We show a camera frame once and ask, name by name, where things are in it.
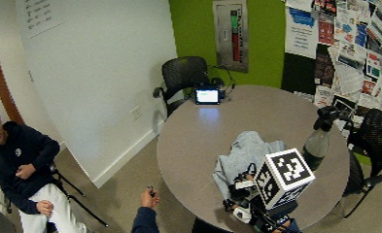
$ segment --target round table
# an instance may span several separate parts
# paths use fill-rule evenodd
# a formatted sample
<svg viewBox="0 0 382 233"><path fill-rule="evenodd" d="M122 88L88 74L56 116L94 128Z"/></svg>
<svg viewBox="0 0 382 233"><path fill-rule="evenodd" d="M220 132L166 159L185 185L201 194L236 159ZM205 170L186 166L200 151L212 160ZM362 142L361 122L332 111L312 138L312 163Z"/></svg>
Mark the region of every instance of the round table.
<svg viewBox="0 0 382 233"><path fill-rule="evenodd" d="M238 85L218 106L188 101L169 117L158 138L157 159L164 180L184 206L198 218L233 232L256 232L224 207L213 173L220 155L229 155L244 131L257 131L265 142L284 141L302 151L314 132L318 107L281 89ZM290 214L304 229L337 205L349 179L346 140L334 126L329 151L317 179L298 197Z"/></svg>

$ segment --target man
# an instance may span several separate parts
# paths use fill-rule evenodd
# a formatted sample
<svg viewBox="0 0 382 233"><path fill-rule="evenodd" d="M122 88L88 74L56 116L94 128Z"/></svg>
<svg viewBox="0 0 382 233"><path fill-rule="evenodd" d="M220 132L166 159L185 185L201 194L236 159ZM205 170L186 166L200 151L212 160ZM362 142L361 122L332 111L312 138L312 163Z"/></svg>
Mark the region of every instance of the man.
<svg viewBox="0 0 382 233"><path fill-rule="evenodd" d="M25 233L41 233L47 221L60 232L84 232L70 212L69 201L54 185L50 164L61 151L47 135L13 121L0 121L0 188L21 209Z"/></svg>
<svg viewBox="0 0 382 233"><path fill-rule="evenodd" d="M154 207L160 203L157 191L149 187L142 193L142 207L138 210L138 215L132 229L133 233L158 233L160 229L156 223Z"/></svg>

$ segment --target floor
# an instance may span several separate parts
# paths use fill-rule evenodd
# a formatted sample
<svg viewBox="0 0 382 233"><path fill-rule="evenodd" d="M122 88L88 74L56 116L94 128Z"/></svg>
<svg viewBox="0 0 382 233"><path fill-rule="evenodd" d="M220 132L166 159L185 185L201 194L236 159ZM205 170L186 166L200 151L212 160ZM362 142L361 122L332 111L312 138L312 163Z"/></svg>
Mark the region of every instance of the floor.
<svg viewBox="0 0 382 233"><path fill-rule="evenodd" d="M77 219L85 222L96 232L132 232L134 217L141 205L141 193L150 184L161 196L161 203L156 208L160 231L162 233L192 232L194 215L178 202L164 182L157 165L156 149L157 138L100 189L90 182L69 150L57 158L61 172L84 190L86 197L82 197L70 186L65 187L66 190L109 224L109 227L105 227L77 203L72 202ZM362 165L362 168L368 173L369 167ZM304 232L382 232L382 183L376 186L356 213L344 220L342 210L344 208L350 210L358 198L360 196L354 195L344 199L328 216L316 225L304 229ZM18 232L22 232L17 209L10 218L17 223Z"/></svg>

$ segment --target chair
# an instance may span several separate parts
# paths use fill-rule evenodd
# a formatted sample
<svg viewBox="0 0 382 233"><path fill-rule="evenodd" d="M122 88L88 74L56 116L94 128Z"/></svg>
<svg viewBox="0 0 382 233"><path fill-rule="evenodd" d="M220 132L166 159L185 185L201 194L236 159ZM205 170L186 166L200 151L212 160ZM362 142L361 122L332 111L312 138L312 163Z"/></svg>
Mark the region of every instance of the chair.
<svg viewBox="0 0 382 233"><path fill-rule="evenodd" d="M77 204L85 209L85 211L89 213L89 215L105 226L109 227L108 223L90 211L90 209L85 206L85 204L77 199L76 196L70 195L66 190L65 190L65 186L64 186L64 181L70 184L70 186L77 190L77 192L85 197L85 193L82 192L82 190L70 182L70 180L64 176L64 174L61 173L57 164L53 162L53 164L50 164L50 170L53 175L57 175L58 178L56 180L56 185L58 186L58 188L61 189L61 191L65 193L66 198L70 200L73 199ZM13 208L11 208L11 201L9 202L9 206L7 206L7 212L9 214L13 212ZM47 233L53 233L56 232L58 229L56 227L56 224L53 222L47 221Z"/></svg>
<svg viewBox="0 0 382 233"><path fill-rule="evenodd" d="M357 160L354 153L350 151L350 177L344 196L354 193L364 193L364 196L353 208L353 210L345 215L346 219L356 209L358 208L362 200L368 196L372 189L379 183L382 182L382 111L379 109L370 109L364 116L361 128L357 132L352 133L348 139L348 143L361 148L366 155L370 157L372 171L370 177L364 178L361 164Z"/></svg>
<svg viewBox="0 0 382 233"><path fill-rule="evenodd" d="M162 75L166 83L166 90L162 87L157 87L153 91L153 97L164 98L169 117L190 98L186 96L185 99L169 103L169 100L178 91L186 88L194 88L196 86L205 85L210 82L208 78L206 61L200 56L174 58L162 65Z"/></svg>

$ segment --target hand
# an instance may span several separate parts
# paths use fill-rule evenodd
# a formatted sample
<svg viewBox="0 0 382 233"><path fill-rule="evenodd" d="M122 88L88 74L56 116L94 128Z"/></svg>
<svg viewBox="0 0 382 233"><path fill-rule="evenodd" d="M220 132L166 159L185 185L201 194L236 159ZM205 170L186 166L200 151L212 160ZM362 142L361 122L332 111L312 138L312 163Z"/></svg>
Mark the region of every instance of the hand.
<svg viewBox="0 0 382 233"><path fill-rule="evenodd" d="M17 172L17 176L19 178L22 178L23 180L26 180L30 178L30 176L33 175L34 172L35 172L34 165L31 163L25 164L19 167L19 170Z"/></svg>
<svg viewBox="0 0 382 233"><path fill-rule="evenodd" d="M39 201L37 202L37 210L45 216L51 216L51 212L54 210L54 205L50 201Z"/></svg>
<svg viewBox="0 0 382 233"><path fill-rule="evenodd" d="M160 203L160 197L157 195L157 190L153 190L154 197L150 196L152 188L148 188L142 193L142 206L154 209L156 205Z"/></svg>

